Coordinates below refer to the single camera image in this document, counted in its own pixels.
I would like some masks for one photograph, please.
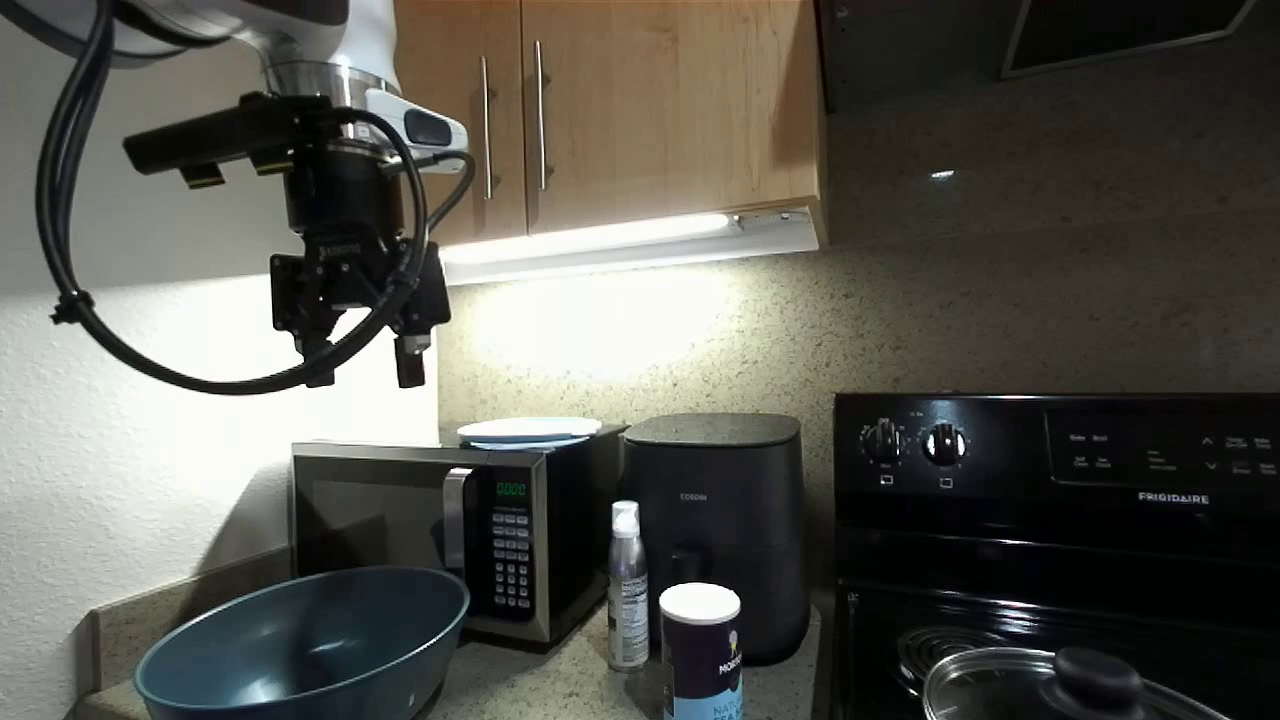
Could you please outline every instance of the microwave door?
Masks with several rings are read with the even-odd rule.
[[[292,505],[301,573],[443,570],[443,483],[449,468],[393,448],[301,455]]]

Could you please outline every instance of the white bottle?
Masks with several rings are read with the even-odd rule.
[[[648,573],[641,546],[641,505],[614,505],[614,547],[607,547],[607,628],[614,669],[648,663]]]

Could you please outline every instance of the kitchen counter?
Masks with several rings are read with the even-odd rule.
[[[810,612],[803,643],[767,669],[745,672],[749,720],[815,716],[819,612]],[[607,628],[595,612],[552,652],[464,643],[449,663],[432,720],[648,720],[665,716],[665,663],[641,672],[607,669]],[[134,686],[87,695],[67,720],[146,720]]]

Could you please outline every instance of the microwave control panel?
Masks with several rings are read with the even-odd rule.
[[[476,494],[483,498],[480,507],[488,507],[488,531],[480,528],[480,547],[488,546],[488,560],[468,564],[483,578],[483,601],[493,618],[527,619],[538,612],[538,528],[527,476],[493,472],[483,483],[476,483]]]

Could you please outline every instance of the black stove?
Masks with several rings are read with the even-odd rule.
[[[836,716],[983,643],[1280,716],[1280,398],[836,398]]]

